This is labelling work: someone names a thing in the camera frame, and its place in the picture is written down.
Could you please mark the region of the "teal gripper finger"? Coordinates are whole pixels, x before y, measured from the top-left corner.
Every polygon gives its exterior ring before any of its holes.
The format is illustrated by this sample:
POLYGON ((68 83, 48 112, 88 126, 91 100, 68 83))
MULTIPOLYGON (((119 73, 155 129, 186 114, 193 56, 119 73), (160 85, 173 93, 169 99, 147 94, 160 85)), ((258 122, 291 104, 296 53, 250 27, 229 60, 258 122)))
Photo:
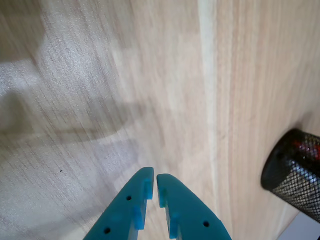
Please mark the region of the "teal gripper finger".
POLYGON ((154 169, 139 169, 123 186, 84 237, 85 240, 136 240, 145 227, 153 198, 154 169))
POLYGON ((230 240, 222 221, 179 179, 156 176, 159 207, 165 209, 168 235, 175 240, 230 240))

